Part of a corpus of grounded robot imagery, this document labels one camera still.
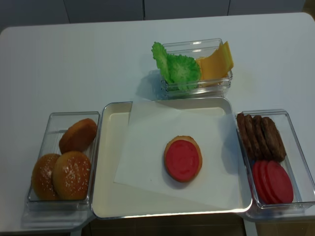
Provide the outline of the yellow cheese slice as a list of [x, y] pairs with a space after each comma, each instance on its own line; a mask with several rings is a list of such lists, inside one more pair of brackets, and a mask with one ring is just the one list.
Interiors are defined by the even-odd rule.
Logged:
[[234, 62], [230, 53], [215, 51], [209, 57], [195, 60], [200, 67], [201, 80], [221, 79], [228, 75]]
[[234, 67], [232, 54], [227, 41], [224, 44], [220, 45], [217, 49], [217, 59], [219, 67], [218, 77], [223, 78]]

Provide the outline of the right green lettuce leaf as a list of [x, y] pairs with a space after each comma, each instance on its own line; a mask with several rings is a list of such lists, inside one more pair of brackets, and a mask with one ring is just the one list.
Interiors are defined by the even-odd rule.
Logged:
[[188, 91], [197, 88], [201, 78], [199, 64], [194, 58], [183, 55], [168, 55], [167, 68], [169, 85], [176, 84], [178, 90]]

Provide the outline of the front yellow cheese slice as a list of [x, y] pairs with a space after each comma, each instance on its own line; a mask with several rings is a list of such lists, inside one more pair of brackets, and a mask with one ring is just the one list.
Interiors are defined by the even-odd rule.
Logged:
[[201, 80], [221, 79], [228, 75], [234, 62], [230, 53], [215, 51], [209, 57], [195, 60], [200, 67]]

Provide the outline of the white rectangular serving tray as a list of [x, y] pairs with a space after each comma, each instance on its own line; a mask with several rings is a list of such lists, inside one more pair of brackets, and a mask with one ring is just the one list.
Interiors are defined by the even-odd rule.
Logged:
[[101, 135], [95, 172], [92, 210], [100, 219], [169, 216], [181, 214], [244, 213], [252, 197], [241, 155], [239, 180], [244, 208], [226, 210], [187, 199], [144, 190], [115, 182], [123, 154], [131, 108], [135, 102], [108, 104], [103, 110]]

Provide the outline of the left sesame bun top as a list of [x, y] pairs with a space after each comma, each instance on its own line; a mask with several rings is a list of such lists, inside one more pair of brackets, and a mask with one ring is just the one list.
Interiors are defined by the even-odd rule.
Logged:
[[46, 154], [38, 159], [33, 168], [31, 185], [40, 200], [55, 201], [59, 199], [52, 181], [53, 168], [59, 157], [60, 155], [56, 153]]

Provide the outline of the sesame bun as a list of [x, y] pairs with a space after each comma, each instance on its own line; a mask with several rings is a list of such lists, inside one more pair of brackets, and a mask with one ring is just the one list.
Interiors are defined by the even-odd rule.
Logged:
[[82, 152], [69, 151], [62, 154], [53, 168], [53, 187], [61, 200], [86, 198], [91, 173], [91, 162]]
[[59, 199], [52, 181], [53, 168], [59, 157], [60, 155], [56, 153], [46, 154], [38, 159], [33, 168], [31, 185], [40, 200], [55, 201]]

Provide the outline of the front red tomato slice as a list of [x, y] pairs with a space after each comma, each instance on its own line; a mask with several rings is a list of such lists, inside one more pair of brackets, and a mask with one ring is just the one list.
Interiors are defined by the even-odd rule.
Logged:
[[266, 178], [271, 194], [278, 203], [290, 204], [293, 202], [294, 193], [291, 180], [285, 169], [278, 162], [268, 162]]

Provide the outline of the white paper sheet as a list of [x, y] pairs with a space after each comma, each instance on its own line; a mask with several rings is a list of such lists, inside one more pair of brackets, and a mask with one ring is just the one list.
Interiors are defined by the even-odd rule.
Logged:
[[234, 210], [241, 159], [227, 99], [135, 102], [115, 182]]

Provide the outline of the clear lettuce cheese container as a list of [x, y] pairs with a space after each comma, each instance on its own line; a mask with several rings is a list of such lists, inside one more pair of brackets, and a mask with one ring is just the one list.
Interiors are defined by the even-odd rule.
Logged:
[[[183, 55], [196, 60], [212, 55], [223, 44], [220, 38], [195, 40], [177, 43], [163, 44], [166, 52], [172, 55]], [[194, 82], [183, 82], [168, 84], [165, 79], [161, 79], [161, 89], [168, 99], [189, 98], [189, 97], [224, 97], [233, 78], [231, 71], [220, 79], [203, 80]]]

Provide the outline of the left green lettuce leaf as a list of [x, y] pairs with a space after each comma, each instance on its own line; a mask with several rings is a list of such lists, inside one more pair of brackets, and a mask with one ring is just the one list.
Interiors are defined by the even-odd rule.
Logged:
[[168, 84], [172, 84], [173, 80], [170, 77], [167, 65], [168, 54], [164, 46], [159, 42], [154, 42], [152, 49], [153, 59], [156, 61], [157, 68]]

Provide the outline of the middle red tomato slice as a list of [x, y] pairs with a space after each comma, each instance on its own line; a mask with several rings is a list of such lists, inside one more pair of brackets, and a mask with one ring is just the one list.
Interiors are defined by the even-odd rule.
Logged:
[[267, 180], [267, 164], [267, 161], [264, 160], [258, 162], [258, 177], [260, 184], [259, 194], [265, 204], [278, 204], [279, 201], [274, 197]]

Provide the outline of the back yellow cheese slice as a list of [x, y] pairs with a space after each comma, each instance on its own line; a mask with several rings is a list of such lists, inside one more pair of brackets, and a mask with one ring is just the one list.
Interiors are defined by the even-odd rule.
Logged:
[[227, 41], [224, 44], [220, 45], [217, 49], [217, 59], [219, 67], [218, 77], [223, 78], [234, 67], [232, 54]]

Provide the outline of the plain bun bottom in container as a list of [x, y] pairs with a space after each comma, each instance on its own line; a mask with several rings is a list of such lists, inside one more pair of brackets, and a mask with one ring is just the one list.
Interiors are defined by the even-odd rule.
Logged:
[[90, 118], [73, 124], [59, 141], [61, 154], [69, 151], [83, 152], [93, 142], [97, 134], [97, 124]]

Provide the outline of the clear right patty container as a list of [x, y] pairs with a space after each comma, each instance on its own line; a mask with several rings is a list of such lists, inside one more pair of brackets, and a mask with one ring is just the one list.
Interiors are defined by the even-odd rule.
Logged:
[[247, 180], [250, 186], [250, 192], [252, 196], [253, 205], [260, 210], [297, 210], [299, 208], [309, 208], [315, 203], [315, 183], [311, 175], [310, 169], [304, 157], [303, 151], [301, 149], [300, 143], [298, 141], [296, 132], [294, 130], [293, 124], [289, 117], [289, 114], [285, 110], [258, 110], [258, 111], [243, 111], [241, 112], [245, 115], [250, 115], [252, 118], [254, 116], [269, 117], [276, 125], [280, 136], [282, 138], [286, 157], [282, 162], [278, 162], [287, 172], [292, 186], [294, 198], [293, 202], [290, 204], [265, 204], [258, 196], [257, 190], [255, 188], [255, 183], [253, 180], [252, 169], [256, 161], [275, 161], [265, 160], [251, 160], [247, 156], [244, 144], [242, 142], [240, 132], [237, 124], [237, 115], [235, 116], [235, 121], [237, 125], [237, 134], [240, 142], [240, 147], [242, 150], [242, 156], [244, 160], [244, 165], [246, 168]]

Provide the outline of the clear left bun container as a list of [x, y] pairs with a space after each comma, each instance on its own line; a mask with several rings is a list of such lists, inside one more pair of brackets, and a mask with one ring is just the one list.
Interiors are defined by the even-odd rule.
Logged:
[[88, 208], [98, 142], [99, 112], [52, 113], [31, 174], [31, 210]]

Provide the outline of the brown meat patty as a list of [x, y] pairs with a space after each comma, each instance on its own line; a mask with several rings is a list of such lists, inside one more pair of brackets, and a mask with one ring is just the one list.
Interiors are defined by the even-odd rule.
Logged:
[[261, 128], [273, 160], [277, 162], [284, 161], [286, 157], [286, 150], [275, 123], [269, 117], [263, 117], [261, 119]]
[[238, 124], [238, 129], [240, 132], [240, 136], [242, 139], [242, 142], [244, 144], [245, 150], [247, 152], [247, 156], [251, 160], [255, 160], [255, 155], [252, 149], [252, 145], [250, 143], [250, 140], [247, 135], [246, 127], [245, 127], [245, 116], [243, 113], [239, 113], [236, 117], [237, 119], [237, 124]]
[[272, 160], [273, 156], [272, 156], [272, 154], [271, 154], [271, 152], [270, 152], [270, 150], [266, 144], [266, 140], [265, 140], [264, 134], [262, 132], [261, 119], [262, 119], [262, 117], [259, 115], [253, 117], [254, 133], [255, 133], [256, 139], [259, 143], [259, 148], [260, 148], [260, 151], [263, 155], [263, 158], [265, 160]]
[[254, 156], [256, 160], [261, 160], [263, 158], [263, 155], [261, 153], [259, 143], [257, 141], [257, 138], [254, 133], [254, 128], [253, 128], [253, 118], [250, 115], [245, 115], [245, 127], [247, 131], [247, 136], [250, 140], [252, 150], [254, 153]]

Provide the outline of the right sesame bun top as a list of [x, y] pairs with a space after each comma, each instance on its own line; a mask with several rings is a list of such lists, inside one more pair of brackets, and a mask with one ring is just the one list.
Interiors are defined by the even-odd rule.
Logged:
[[86, 198], [91, 173], [91, 162], [82, 152], [69, 151], [62, 154], [53, 168], [53, 187], [61, 200]]

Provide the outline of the green lettuce leaf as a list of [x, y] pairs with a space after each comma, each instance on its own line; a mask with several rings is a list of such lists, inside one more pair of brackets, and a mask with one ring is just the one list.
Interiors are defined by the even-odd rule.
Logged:
[[169, 85], [176, 84], [178, 90], [188, 91], [197, 88], [201, 78], [199, 64], [194, 58], [183, 55], [168, 55], [167, 68]]
[[154, 42], [152, 49], [153, 59], [156, 61], [157, 68], [168, 84], [172, 84], [173, 80], [170, 77], [167, 65], [168, 54], [164, 46], [159, 42]]

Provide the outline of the back red tomato slice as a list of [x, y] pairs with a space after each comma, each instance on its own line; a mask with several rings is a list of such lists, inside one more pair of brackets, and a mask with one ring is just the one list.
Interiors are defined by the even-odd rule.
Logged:
[[261, 180], [260, 180], [260, 174], [259, 174], [259, 170], [260, 170], [260, 164], [261, 161], [256, 161], [253, 165], [253, 169], [252, 169], [252, 174], [253, 174], [253, 180], [255, 183], [255, 188], [257, 190], [257, 194], [259, 196], [259, 198], [265, 203], [265, 204], [270, 204], [270, 199], [269, 197], [265, 194], [265, 191], [262, 188], [261, 185]]

